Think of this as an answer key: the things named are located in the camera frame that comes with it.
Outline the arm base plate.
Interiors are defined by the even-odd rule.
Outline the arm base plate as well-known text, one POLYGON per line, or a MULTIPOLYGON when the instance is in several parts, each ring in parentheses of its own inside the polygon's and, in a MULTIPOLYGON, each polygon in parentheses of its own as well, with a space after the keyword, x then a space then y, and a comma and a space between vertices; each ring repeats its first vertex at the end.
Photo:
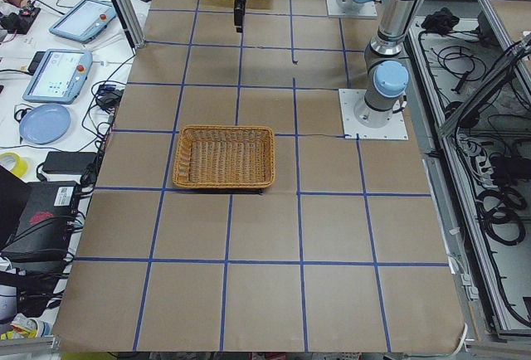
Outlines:
POLYGON ((330 17, 376 19, 378 16, 374 0, 363 5, 353 5, 350 0, 326 0, 330 17))
POLYGON ((360 140, 408 140, 399 101, 390 110, 376 111, 366 104, 365 92, 339 89, 343 136, 360 140))

